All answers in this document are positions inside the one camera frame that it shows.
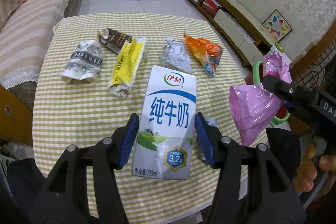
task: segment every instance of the cabinet drawer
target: cabinet drawer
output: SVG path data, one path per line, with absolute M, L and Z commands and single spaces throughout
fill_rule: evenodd
M 214 17 L 214 21 L 223 29 L 223 31 L 231 38 L 231 40 L 239 47 L 245 40 L 244 35 L 241 34 L 238 26 L 232 19 L 219 10 Z
M 255 44 L 249 42 L 248 40 L 245 40 L 239 49 L 250 62 L 251 66 L 253 66 L 257 61 L 263 61 L 263 54 L 258 50 Z

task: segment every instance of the gold hexagon border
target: gold hexagon border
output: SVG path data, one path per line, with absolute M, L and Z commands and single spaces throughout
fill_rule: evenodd
M 167 153 L 170 152 L 170 151 L 172 151 L 172 150 L 175 150 L 175 149 L 179 150 L 180 152 L 182 152 L 184 154 L 184 160 L 183 160 L 183 163 L 181 165 L 176 166 L 176 167 L 172 167 L 171 165 L 169 165 L 167 163 Z M 188 153 L 185 152 L 181 147 L 174 146 L 174 147 L 172 147 L 170 149 L 165 150 L 165 155 L 163 157 L 163 165 L 166 166 L 166 167 L 168 167 L 172 171 L 176 171 L 176 170 L 178 170 L 178 169 L 180 169 L 182 167 L 185 167 L 187 165 L 187 155 L 188 155 Z

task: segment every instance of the green and white checkered tablecloth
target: green and white checkered tablecloth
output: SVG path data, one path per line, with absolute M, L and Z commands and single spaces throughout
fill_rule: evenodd
M 107 93 L 116 55 L 103 47 L 103 66 L 96 84 L 70 83 L 60 74 L 79 41 L 95 39 L 98 29 L 109 27 L 134 37 L 147 37 L 148 61 L 142 61 L 129 95 L 120 99 Z M 221 41 L 206 21 L 145 13 L 105 13 L 64 18 L 46 54 L 37 85 L 33 142 L 38 168 L 47 176 L 70 144 L 79 148 L 95 145 L 126 124 L 132 112 L 141 114 L 147 80 L 153 65 L 160 64 L 166 37 L 184 41 L 192 37 Z M 220 131 L 240 143 L 239 132 L 228 104 L 229 87 L 244 84 L 243 78 L 224 48 L 216 76 L 208 78 L 197 60 L 192 59 L 197 77 L 196 111 L 214 117 Z M 252 145 L 267 142 L 263 131 Z M 158 223 L 194 212 L 211 203 L 219 172 L 205 166 L 196 155 L 194 144 L 188 180 L 155 180 L 131 175 L 133 153 L 123 170 L 116 171 L 118 189 L 130 223 Z M 242 168 L 242 179 L 247 169 Z M 88 170 L 90 212 L 97 216 L 92 169 Z

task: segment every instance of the hand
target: hand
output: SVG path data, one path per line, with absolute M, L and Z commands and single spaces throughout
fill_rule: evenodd
M 301 165 L 296 170 L 297 176 L 293 179 L 293 186 L 296 192 L 309 192 L 312 190 L 316 178 L 317 169 L 312 162 L 316 155 L 315 146 L 311 143 L 308 145 L 306 154 L 302 158 Z M 319 168 L 323 171 L 336 172 L 336 155 L 324 155 L 320 158 Z M 317 198 L 328 193 L 336 180 L 336 174 L 330 174 L 323 187 L 317 195 Z

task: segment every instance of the blue gripper pad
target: blue gripper pad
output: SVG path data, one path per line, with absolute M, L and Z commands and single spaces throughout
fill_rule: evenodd
M 197 133 L 197 143 L 203 150 L 204 157 L 211 167 L 215 166 L 214 148 L 206 130 L 206 122 L 199 112 L 195 115 L 195 129 Z
M 122 168 L 128 161 L 129 155 L 139 130 L 139 116 L 133 113 L 125 126 L 125 138 L 121 143 L 119 150 L 118 166 Z

